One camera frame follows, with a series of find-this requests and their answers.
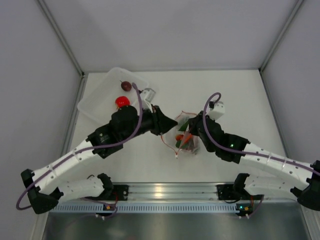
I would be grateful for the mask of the red fake strawberry bunch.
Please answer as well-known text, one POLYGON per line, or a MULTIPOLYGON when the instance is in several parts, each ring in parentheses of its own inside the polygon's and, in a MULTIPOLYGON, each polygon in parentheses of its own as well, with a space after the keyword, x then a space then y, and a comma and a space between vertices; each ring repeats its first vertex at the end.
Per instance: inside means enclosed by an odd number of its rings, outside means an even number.
POLYGON ((185 136, 184 134, 177 134, 175 136, 175 147, 181 151, 196 154, 199 150, 199 138, 192 134, 185 136))

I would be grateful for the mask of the clear zip top bag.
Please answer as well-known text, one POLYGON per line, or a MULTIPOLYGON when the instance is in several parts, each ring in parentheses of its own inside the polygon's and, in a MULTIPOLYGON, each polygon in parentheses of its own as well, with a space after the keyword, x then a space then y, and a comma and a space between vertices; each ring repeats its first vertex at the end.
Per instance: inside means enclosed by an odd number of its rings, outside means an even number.
POLYGON ((188 120, 190 118, 194 118, 195 116, 196 116, 195 113, 187 112, 187 111, 181 111, 179 113, 179 115, 174 119, 175 121, 178 122, 178 125, 175 126, 174 128, 172 128, 167 133, 162 134, 160 136, 162 143, 166 147, 168 147, 170 150, 172 150, 174 152, 174 157, 176 159, 178 159, 180 156, 185 158, 187 156, 196 155, 200 150, 200 145, 199 145, 199 149, 198 149, 196 154, 190 153, 190 152, 186 152, 186 151, 180 150, 180 149, 175 147, 175 143, 176 143, 175 137, 176 137, 176 135, 178 135, 178 134, 183 134, 185 136, 189 135, 190 131, 189 131, 188 120))

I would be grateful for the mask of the red fake tomato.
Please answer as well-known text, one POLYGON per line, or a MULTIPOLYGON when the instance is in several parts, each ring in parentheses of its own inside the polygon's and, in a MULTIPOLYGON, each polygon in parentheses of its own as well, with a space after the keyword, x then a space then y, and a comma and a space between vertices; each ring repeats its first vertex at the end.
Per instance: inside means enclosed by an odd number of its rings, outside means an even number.
POLYGON ((117 109, 130 106, 131 102, 126 96, 119 96, 115 99, 115 105, 117 109))

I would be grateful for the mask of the dark purple fake plum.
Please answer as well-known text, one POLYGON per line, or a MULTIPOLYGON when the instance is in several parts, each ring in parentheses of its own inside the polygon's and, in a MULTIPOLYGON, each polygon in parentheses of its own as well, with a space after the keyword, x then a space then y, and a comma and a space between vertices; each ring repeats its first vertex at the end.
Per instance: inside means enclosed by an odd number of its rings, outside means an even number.
POLYGON ((121 81, 120 87, 125 92, 130 92, 132 89, 132 84, 128 81, 121 81))

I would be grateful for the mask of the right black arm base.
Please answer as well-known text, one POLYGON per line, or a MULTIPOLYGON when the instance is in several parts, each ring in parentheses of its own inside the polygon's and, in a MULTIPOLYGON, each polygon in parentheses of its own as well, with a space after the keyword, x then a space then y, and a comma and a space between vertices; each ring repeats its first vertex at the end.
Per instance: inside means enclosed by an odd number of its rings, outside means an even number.
POLYGON ((218 199, 221 201, 250 200, 251 195, 243 187, 233 184, 218 184, 216 186, 218 199))

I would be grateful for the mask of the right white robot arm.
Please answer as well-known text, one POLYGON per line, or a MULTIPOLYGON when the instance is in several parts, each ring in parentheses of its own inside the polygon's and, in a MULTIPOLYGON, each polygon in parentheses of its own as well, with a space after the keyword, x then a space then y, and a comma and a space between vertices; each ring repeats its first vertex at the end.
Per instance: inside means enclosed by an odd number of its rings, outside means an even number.
POLYGON ((226 133, 221 126, 199 113, 188 120, 190 133, 201 139, 205 149, 226 162, 252 167, 269 177, 240 173, 233 184, 233 193, 240 199, 247 196, 284 198, 319 211, 320 162, 313 164, 292 160, 253 144, 248 139, 226 133))

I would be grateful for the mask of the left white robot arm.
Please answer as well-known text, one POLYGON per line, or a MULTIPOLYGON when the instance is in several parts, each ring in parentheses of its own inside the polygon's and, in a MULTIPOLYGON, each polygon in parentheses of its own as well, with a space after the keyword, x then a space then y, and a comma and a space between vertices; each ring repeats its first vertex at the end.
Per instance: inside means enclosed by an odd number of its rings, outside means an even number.
POLYGON ((165 116, 157 105, 138 112, 131 105, 119 108, 109 123, 97 128, 77 147, 47 166, 21 173, 30 207, 39 215, 49 212, 59 203, 75 199, 105 201, 113 198, 114 185, 109 176, 97 176, 70 181, 71 174, 106 159, 120 151, 126 141, 150 132, 155 136, 167 133, 177 121, 165 116))

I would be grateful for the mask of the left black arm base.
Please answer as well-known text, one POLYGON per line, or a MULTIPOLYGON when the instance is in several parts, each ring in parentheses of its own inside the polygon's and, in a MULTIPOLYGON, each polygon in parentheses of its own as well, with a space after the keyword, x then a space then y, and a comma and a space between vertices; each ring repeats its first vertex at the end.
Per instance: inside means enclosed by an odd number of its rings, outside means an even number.
POLYGON ((91 201, 127 201, 129 185, 115 184, 113 187, 106 188, 99 196, 88 196, 85 199, 91 201))

